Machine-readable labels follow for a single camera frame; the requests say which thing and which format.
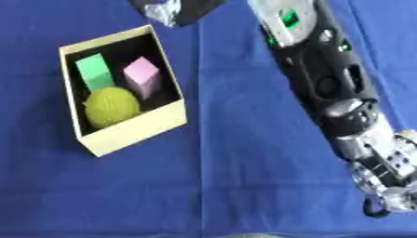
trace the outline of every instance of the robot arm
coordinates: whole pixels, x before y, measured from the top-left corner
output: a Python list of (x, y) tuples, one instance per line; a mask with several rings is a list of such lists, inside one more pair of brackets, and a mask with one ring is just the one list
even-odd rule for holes
[[(323, 0), (249, 0), (291, 88), (367, 195), (364, 212), (417, 210), (417, 133), (396, 134)], [(380, 210), (372, 209), (378, 201)]]

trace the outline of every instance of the green cube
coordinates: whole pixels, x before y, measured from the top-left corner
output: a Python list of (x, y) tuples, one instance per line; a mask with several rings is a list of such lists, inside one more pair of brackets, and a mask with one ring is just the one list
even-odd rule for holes
[(102, 54), (93, 55), (76, 62), (78, 71), (91, 92), (114, 86), (114, 80)]

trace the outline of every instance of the open box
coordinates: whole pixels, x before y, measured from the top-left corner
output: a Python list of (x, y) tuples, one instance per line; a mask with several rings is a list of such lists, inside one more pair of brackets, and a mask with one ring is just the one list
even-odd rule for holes
[[(87, 100), (89, 91), (75, 65), (77, 60), (97, 53), (104, 56), (118, 86), (127, 86), (123, 69), (141, 56), (159, 68), (162, 79), (161, 90), (141, 103), (145, 113), (100, 130), (94, 129), (86, 118), (83, 102)], [(74, 133), (96, 156), (186, 124), (181, 90), (151, 25), (60, 47), (60, 58)]]

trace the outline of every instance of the yellow knitted ball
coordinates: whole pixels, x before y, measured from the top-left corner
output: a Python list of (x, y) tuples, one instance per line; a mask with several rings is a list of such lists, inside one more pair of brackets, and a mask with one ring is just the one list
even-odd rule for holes
[(141, 105), (135, 96), (115, 86), (95, 91), (84, 104), (89, 122), (98, 129), (126, 121), (141, 113)]

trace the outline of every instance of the table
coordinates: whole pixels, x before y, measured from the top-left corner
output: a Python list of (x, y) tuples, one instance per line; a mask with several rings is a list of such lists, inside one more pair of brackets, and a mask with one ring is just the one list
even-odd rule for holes
[[(396, 128), (417, 128), (414, 0), (329, 0)], [(102, 160), (74, 137), (58, 47), (149, 20), (128, 1), (0, 2), (0, 237), (417, 233), (363, 194), (292, 96), (244, 1), (156, 31), (189, 124)]]

